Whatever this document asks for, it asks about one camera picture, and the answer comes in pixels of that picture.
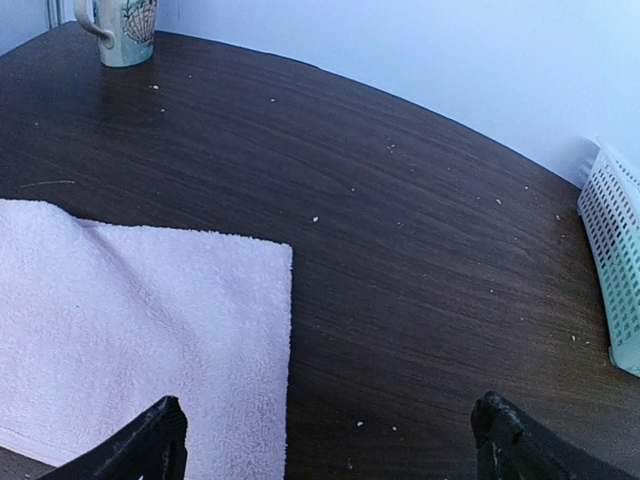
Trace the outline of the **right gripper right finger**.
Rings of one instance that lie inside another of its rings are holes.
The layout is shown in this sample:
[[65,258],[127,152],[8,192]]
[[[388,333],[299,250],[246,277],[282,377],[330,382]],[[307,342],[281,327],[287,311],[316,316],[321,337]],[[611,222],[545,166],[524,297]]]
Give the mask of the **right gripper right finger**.
[[561,439],[495,391],[476,401],[471,427],[479,479],[634,479]]

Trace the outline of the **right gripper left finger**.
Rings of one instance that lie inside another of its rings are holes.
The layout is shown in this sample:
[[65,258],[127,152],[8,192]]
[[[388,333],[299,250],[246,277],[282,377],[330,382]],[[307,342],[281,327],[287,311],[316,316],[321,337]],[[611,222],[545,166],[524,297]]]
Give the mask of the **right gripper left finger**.
[[92,450],[41,480],[183,480],[188,421],[175,396],[164,396]]

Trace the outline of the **pink towel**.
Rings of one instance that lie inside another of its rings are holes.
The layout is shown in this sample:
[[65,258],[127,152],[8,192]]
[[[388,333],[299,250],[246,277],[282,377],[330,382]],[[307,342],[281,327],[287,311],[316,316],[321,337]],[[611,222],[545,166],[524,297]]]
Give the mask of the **pink towel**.
[[190,479],[280,479],[292,248],[1,204],[1,444],[60,466],[164,396]]

